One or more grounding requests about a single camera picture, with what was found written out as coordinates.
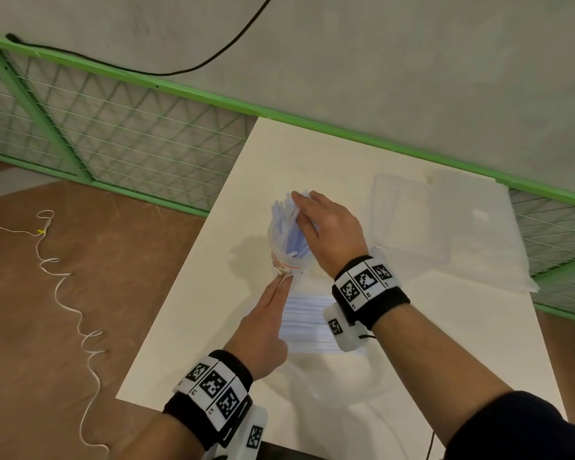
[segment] white table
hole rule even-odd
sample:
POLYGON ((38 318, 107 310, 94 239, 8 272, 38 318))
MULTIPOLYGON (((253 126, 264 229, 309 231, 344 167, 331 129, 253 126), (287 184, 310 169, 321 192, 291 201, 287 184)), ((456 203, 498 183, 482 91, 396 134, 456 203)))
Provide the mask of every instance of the white table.
MULTIPOLYGON (((273 277, 265 235, 274 200, 293 189, 315 189, 358 215, 376 173, 424 181, 439 167, 258 119, 117 398, 161 410, 195 360, 223 346, 273 277)), ((528 294, 440 273, 416 279, 406 292, 512 387, 543 397, 564 414, 528 294)), ((410 458, 425 458, 431 430, 402 385, 374 403, 337 410, 280 378, 274 373, 251 390, 254 402, 268 409, 265 441, 332 459, 400 459, 400 447, 410 458)), ((431 458, 442 455, 436 441, 431 458)))

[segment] wristband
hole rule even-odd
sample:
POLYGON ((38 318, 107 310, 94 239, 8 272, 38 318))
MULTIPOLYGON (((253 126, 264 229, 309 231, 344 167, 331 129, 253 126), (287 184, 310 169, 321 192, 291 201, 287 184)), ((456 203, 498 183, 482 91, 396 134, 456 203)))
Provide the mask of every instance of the wristband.
POLYGON ((411 303, 390 268, 369 255, 345 265, 335 278, 332 295, 349 321, 360 321, 369 331, 389 310, 411 303))
POLYGON ((215 443, 227 447, 253 405, 253 377, 238 358, 215 350, 202 358, 173 388, 164 413, 194 434, 205 450, 215 443))

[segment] hand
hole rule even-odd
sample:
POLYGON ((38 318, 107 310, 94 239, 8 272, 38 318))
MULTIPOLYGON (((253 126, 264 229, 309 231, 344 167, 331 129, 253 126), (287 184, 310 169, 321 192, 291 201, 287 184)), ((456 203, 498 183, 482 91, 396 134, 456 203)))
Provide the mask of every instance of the hand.
POLYGON ((288 345, 279 339, 279 328, 293 280, 293 276, 277 276, 224 346, 247 367, 254 381, 271 374, 288 358, 288 345))
POLYGON ((315 191, 310 196, 292 192, 300 209, 296 223, 319 265, 334 280, 348 262, 368 255, 368 247, 360 222, 347 208, 315 191))

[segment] green metal railing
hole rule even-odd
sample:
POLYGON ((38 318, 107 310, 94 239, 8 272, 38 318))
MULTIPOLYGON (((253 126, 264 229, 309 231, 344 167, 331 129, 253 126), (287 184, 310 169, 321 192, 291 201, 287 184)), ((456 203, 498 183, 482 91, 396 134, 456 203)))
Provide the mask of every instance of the green metal railing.
POLYGON ((258 116, 509 186, 538 309, 575 319, 575 193, 0 38, 0 161, 207 216, 258 116))

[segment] black cord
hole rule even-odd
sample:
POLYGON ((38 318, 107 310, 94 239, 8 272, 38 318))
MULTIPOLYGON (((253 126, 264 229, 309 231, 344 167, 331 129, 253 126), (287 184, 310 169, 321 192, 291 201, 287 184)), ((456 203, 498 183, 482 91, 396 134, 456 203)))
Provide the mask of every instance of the black cord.
POLYGON ((262 6, 260 6, 260 9, 257 11, 256 14, 253 15, 252 19, 247 23, 247 25, 243 28, 243 30, 241 30, 240 32, 238 32, 238 35, 236 37, 234 37, 230 43, 228 43, 228 45, 224 46, 221 50, 219 50, 217 53, 215 53, 211 58, 207 59, 207 61, 203 61, 202 63, 200 63, 198 66, 194 66, 188 69, 182 69, 180 71, 174 71, 174 72, 145 72, 145 71, 139 71, 136 69, 129 69, 126 67, 121 67, 121 66, 117 66, 115 64, 111 64, 111 63, 107 63, 104 61, 100 61, 99 59, 94 59, 94 58, 90 58, 89 56, 85 56, 84 54, 81 53, 77 53, 76 51, 70 51, 70 50, 64 50, 63 48, 58 48, 56 46, 49 46, 49 45, 38 45, 36 43, 26 43, 24 42, 21 38, 17 37, 15 34, 7 34, 5 35, 5 37, 7 38, 7 40, 10 40, 13 43, 18 43, 20 45, 25 45, 25 46, 31 46, 34 48, 45 48, 46 50, 53 50, 53 51, 58 51, 60 53, 66 53, 66 54, 73 54, 75 56, 78 56, 80 58, 83 59, 87 59, 89 61, 93 61, 96 62, 98 64, 103 64, 104 66, 110 66, 110 67, 114 67, 115 69, 120 69, 122 71, 128 71, 128 72, 136 72, 138 74, 145 74, 147 76, 156 76, 156 77, 166 77, 166 76, 174 76, 177 74, 184 74, 186 72, 192 72, 195 71, 197 69, 200 69, 201 67, 209 64, 211 61, 213 61, 215 58, 217 58, 220 54, 222 54, 223 52, 225 52, 226 50, 228 50, 228 48, 230 48, 232 45, 234 45, 237 40, 241 37, 243 37, 243 34, 245 32, 247 32, 247 29, 249 29, 251 27, 251 25, 256 21, 256 19, 258 18, 258 16, 260 14, 262 14, 262 11, 264 11, 264 9, 266 8, 266 6, 270 3, 270 0, 266 0, 262 6))
POLYGON ((432 437, 430 438, 430 445, 428 446, 428 454, 426 455, 426 460, 430 458, 430 452, 432 452, 432 444, 435 441, 435 432, 432 431, 432 437))

